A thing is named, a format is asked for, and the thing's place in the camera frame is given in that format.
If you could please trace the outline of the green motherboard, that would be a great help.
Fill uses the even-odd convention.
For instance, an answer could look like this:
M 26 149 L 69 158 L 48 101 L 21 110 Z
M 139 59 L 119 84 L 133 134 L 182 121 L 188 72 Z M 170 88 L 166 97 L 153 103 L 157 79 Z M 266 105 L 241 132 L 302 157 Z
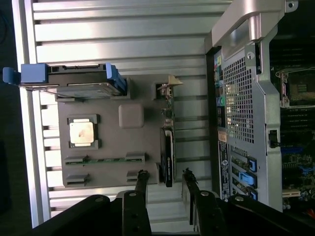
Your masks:
M 280 94 L 283 209 L 315 219 L 315 42 L 273 40 L 271 82 Z

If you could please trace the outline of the blue expansion slot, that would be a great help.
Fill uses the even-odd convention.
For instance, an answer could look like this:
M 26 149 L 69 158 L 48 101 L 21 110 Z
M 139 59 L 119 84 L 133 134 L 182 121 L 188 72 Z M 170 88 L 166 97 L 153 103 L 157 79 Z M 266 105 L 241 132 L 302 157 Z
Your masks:
M 303 147 L 281 147 L 282 154 L 297 154 L 302 153 L 303 150 Z

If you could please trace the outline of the white PCI expansion slot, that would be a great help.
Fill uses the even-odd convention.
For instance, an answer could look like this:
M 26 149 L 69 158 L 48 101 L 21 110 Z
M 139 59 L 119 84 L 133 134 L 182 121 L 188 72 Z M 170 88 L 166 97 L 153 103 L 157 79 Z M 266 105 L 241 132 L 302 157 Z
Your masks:
M 283 198 L 292 198 L 292 197 L 300 197 L 301 192 L 298 189 L 283 189 L 282 197 Z

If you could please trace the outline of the green RAM stick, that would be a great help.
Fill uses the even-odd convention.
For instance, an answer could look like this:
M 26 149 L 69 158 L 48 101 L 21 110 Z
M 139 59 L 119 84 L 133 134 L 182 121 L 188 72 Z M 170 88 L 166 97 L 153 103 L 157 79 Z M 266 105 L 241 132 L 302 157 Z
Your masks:
M 106 159 L 89 159 L 84 157 L 81 159 L 67 159 L 66 165 L 90 165 L 90 164 L 105 164 L 105 163 L 143 163 L 144 159 L 141 158 L 106 158 Z

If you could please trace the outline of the hard disk in blue caddy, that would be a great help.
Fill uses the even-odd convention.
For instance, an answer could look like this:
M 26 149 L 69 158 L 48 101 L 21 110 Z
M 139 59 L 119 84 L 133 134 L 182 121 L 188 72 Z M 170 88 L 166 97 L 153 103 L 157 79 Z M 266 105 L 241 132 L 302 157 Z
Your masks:
M 2 70 L 4 83 L 64 98 L 104 98 L 127 94 L 127 82 L 111 63 L 90 66 L 22 64 L 21 71 Z

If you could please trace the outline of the grey parts rack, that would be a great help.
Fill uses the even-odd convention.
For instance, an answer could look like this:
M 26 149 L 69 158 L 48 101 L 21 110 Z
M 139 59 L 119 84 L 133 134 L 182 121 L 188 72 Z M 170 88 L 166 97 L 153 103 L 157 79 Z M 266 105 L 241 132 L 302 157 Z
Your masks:
M 156 99 L 156 85 L 168 74 L 125 78 L 127 94 L 104 98 L 64 98 L 56 95 L 65 187 L 116 187 L 135 184 L 140 170 L 149 183 L 160 177 L 160 128 L 164 101 Z M 89 146 L 70 143 L 69 124 L 92 122 L 94 142 Z M 67 159 L 141 158 L 143 163 L 66 165 Z

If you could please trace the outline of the silver CPU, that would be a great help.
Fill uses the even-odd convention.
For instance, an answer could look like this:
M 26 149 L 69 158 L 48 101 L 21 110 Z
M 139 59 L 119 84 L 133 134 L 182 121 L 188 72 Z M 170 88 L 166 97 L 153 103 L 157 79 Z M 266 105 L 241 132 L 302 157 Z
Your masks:
M 73 122 L 69 124 L 70 143 L 75 146 L 89 146 L 95 141 L 92 122 Z

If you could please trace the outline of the CPU socket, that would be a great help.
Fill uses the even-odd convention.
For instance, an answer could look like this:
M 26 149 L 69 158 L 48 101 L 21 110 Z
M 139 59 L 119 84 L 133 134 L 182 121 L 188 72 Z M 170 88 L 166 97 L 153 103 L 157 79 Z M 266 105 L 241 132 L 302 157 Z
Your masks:
M 315 66 L 287 67 L 275 72 L 284 109 L 315 107 Z

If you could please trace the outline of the grey open PC case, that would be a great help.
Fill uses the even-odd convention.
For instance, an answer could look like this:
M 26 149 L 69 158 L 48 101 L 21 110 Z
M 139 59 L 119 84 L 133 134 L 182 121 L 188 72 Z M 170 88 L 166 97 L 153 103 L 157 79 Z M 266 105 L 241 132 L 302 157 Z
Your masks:
M 213 191 L 222 200 L 248 187 L 283 208 L 280 94 L 271 82 L 270 43 L 315 42 L 315 0 L 233 0 L 206 36 Z M 257 172 L 248 159 L 257 161 Z M 256 186 L 239 180 L 252 173 Z

